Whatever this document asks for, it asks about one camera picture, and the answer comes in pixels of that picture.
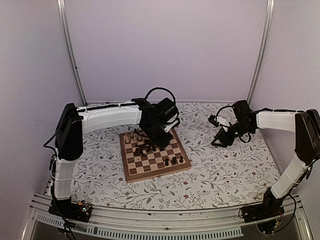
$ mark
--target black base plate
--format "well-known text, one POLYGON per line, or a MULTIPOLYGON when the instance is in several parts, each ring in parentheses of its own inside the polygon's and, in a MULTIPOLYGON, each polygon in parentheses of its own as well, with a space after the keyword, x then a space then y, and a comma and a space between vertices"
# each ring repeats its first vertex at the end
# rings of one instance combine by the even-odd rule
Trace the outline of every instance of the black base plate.
POLYGON ((272 218, 285 213, 285 210, 282 206, 270 209, 266 215, 262 215, 262 210, 262 205, 244 206, 241 211, 244 222, 251 223, 263 219, 272 218))
MULTIPOLYGON (((71 208, 72 209, 79 209, 79 205, 77 203, 71 203, 71 208)), ((49 207, 48 212, 52 215, 56 215, 56 216, 61 217, 61 214, 59 213, 59 211, 57 210, 57 208, 55 207, 53 202, 51 202, 51 206, 49 207)), ((71 214, 66 215, 65 217, 67 219, 72 219, 72 220, 88 223, 90 220, 90 217, 91 217, 91 212, 92 212, 92 208, 88 209, 87 212, 81 211, 81 212, 74 214, 74 215, 71 215, 71 214)))

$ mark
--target floral tablecloth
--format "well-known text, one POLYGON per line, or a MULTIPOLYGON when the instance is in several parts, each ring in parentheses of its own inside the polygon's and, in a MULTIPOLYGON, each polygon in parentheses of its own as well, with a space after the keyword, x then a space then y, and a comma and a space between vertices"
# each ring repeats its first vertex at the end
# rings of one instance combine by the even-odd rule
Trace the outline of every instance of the floral tablecloth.
MULTIPOLYGON (((178 104, 181 124, 175 130, 192 161, 191 169, 150 180, 125 180, 119 134, 137 126, 84 135, 84 153, 73 171, 72 199, 145 210, 210 209, 261 201, 266 189, 280 177, 278 168, 259 131, 249 143, 236 139, 228 148, 211 146, 219 128, 210 124, 208 117, 224 105, 178 104)), ((221 117, 235 122, 230 108, 223 110, 221 117)))

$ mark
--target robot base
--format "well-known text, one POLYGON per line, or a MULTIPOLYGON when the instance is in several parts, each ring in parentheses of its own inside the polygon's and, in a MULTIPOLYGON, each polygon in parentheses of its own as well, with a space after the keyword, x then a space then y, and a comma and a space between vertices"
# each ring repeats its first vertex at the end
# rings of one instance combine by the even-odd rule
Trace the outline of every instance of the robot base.
MULTIPOLYGON (((63 216, 66 219, 72 219, 72 220, 88 223, 91 217, 92 208, 90 207, 89 209, 86 210, 86 212, 83 212, 81 209, 79 209, 79 207, 80 206, 77 203, 69 203, 69 206, 68 206, 69 211, 67 214, 63 214, 63 216)), ((62 217, 61 212, 56 208, 56 204, 54 203, 54 201, 51 201, 51 205, 49 207, 48 212, 52 215, 62 217)))
POLYGON ((272 207, 265 212, 266 208, 262 204, 244 206, 241 210, 245 223, 251 223, 267 218, 272 218, 280 214, 284 214, 285 210, 283 206, 272 207))

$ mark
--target small flower pattern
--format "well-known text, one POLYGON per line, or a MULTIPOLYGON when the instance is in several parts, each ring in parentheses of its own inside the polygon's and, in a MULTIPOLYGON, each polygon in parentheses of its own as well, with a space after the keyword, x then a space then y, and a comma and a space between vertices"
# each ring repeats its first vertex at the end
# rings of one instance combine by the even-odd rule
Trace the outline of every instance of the small flower pattern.
MULTIPOLYGON (((73 171, 72 200, 141 210, 210 209, 261 201, 280 174, 260 132, 249 143, 235 139, 228 148, 213 147, 211 141, 220 128, 208 118, 224 104, 177 106, 181 123, 175 130, 192 161, 190 170, 127 183, 119 134, 137 126, 100 129, 83 136, 83 154, 73 171)), ((220 114, 236 122, 231 109, 220 114)))

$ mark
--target metal profile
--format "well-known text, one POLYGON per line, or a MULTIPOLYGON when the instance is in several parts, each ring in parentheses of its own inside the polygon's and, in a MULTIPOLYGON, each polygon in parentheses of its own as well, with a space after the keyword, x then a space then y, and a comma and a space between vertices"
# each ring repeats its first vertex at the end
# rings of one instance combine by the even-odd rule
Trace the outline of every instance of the metal profile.
POLYGON ((266 6, 266 12, 265 12, 263 35, 262 35, 259 55, 258 55, 258 59, 256 61, 256 65, 255 65, 255 69, 254 69, 253 78, 252 78, 252 81, 251 81, 249 93, 248 93, 248 96, 246 98, 246 100, 247 100, 249 105, 251 105, 253 97, 255 95, 255 91, 256 91, 256 88, 257 88, 257 84, 258 84, 258 80, 259 80, 262 64, 263 64, 263 61, 264 61, 266 48, 267 48, 267 43, 268 43, 268 38, 269 38, 269 33, 270 33, 270 29, 271 29, 272 18, 273 18, 273 14, 274 14, 274 6, 275 6, 275 0, 268 0, 267 6, 266 6))
POLYGON ((76 89, 78 91, 78 94, 79 94, 79 97, 80 97, 80 100, 81 100, 82 104, 84 106, 86 106, 87 105, 87 100, 86 100, 84 89, 83 89, 81 81, 80 81, 80 76, 79 76, 77 63, 76 63, 76 58, 75 58, 74 51, 73 51, 72 44, 71 44, 71 37, 70 37, 69 27, 68 27, 65 0, 57 0, 57 5, 58 5, 59 16, 60 16, 62 33, 63 33, 63 36, 64 36, 64 41, 65 41, 66 49, 67 49, 67 52, 68 52, 69 62, 70 62, 70 65, 71 65, 72 74, 73 74, 73 78, 74 78, 74 81, 75 81, 76 89))

